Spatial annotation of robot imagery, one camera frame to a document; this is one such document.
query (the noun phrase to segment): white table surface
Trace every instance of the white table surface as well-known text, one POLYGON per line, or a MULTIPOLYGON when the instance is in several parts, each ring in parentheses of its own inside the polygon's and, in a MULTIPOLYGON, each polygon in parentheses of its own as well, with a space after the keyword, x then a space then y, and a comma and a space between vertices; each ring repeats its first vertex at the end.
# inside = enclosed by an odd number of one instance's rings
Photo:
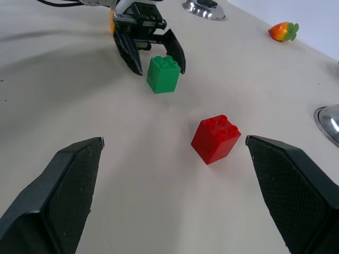
MULTIPOLYGON (((153 94, 119 57, 103 7, 0 1, 0 214, 73 142, 104 136, 77 253, 283 254, 245 146, 248 134, 300 147, 339 182, 338 149, 313 111, 338 103, 337 62, 224 4, 227 22, 159 9, 187 59, 170 94, 153 94), (226 114, 242 133, 206 166, 190 142, 202 119, 226 114)), ((149 59, 163 53, 142 52, 149 59)))

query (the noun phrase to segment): toy block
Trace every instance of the toy block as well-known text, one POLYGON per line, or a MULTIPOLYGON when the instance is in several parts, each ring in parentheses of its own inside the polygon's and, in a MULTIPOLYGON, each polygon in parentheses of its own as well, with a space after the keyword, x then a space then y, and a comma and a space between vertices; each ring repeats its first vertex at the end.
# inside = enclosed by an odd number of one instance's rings
POLYGON ((174 92, 181 68, 173 57, 153 57, 150 61, 147 83, 155 94, 174 92))
POLYGON ((238 127, 219 115, 200 122, 191 144, 208 165, 226 157, 240 136, 238 127))

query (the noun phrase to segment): black cable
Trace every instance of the black cable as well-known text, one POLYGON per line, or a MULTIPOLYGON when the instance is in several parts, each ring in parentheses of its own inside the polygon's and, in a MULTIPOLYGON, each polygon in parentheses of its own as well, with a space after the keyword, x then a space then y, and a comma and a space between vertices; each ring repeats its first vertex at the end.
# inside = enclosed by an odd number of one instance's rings
POLYGON ((37 0, 37 1, 42 3, 42 4, 46 4, 46 5, 53 6, 53 7, 73 7, 73 6, 84 5, 83 3, 80 3, 78 1, 75 1, 76 3, 71 3, 71 4, 57 4, 57 3, 51 3, 51 2, 48 2, 48 1, 45 1, 45 0, 37 0))

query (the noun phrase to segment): stainless steel bowl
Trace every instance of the stainless steel bowl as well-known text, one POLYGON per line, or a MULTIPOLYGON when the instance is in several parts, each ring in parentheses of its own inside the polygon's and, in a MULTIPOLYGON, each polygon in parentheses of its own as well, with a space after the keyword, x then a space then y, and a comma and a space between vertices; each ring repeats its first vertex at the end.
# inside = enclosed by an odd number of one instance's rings
POLYGON ((226 16, 224 9, 218 4, 213 7, 208 7, 198 3, 198 0, 187 0, 182 4, 184 9, 196 16, 203 17, 209 20, 225 20, 226 16))
POLYGON ((317 109, 314 120, 322 133, 339 147, 339 105, 317 109))

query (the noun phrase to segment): green strawberry leaves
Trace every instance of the green strawberry leaves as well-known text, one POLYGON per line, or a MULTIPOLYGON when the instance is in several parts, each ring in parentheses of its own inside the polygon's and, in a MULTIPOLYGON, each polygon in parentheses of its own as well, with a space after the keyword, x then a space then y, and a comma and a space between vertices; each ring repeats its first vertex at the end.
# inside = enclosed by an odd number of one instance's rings
POLYGON ((297 37, 297 32, 299 30, 299 24, 288 23, 287 34, 284 37, 284 41, 294 41, 297 37))

